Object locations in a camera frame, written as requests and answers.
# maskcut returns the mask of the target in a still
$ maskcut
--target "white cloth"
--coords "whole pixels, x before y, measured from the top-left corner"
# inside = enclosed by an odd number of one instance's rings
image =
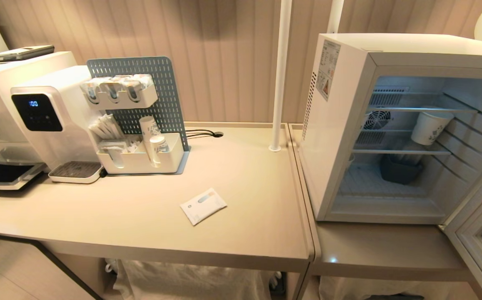
[[[365,300],[372,295],[420,295],[425,300],[477,300],[466,282],[423,282],[371,280],[359,278],[320,278],[320,300]]]
[[[124,300],[270,300],[274,272],[117,260]]]

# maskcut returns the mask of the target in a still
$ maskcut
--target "pegboard organizer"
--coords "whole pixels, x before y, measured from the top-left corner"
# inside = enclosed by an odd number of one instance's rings
[[[113,114],[122,131],[127,135],[140,135],[139,119],[152,115],[162,133],[179,133],[183,150],[189,151],[174,70],[168,57],[90,59],[87,61],[87,67],[93,78],[150,74],[154,80],[158,98],[152,106],[130,110],[106,110],[106,112]]]

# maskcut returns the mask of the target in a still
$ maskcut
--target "warning sticker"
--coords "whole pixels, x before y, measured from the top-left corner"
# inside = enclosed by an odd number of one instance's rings
[[[337,58],[339,57],[339,50],[339,44],[335,44],[329,40],[324,41],[322,54],[320,56],[319,74],[315,86],[326,101],[328,101],[328,95],[330,93],[330,88],[332,87],[335,66],[337,65]]]

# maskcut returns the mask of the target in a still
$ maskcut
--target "wall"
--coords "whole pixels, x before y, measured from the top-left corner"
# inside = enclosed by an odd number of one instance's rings
[[[304,117],[317,34],[332,0],[293,0],[283,121]],[[345,0],[340,32],[473,37],[482,0]],[[270,122],[280,0],[1,0],[10,48],[87,59],[166,55],[187,121]]]

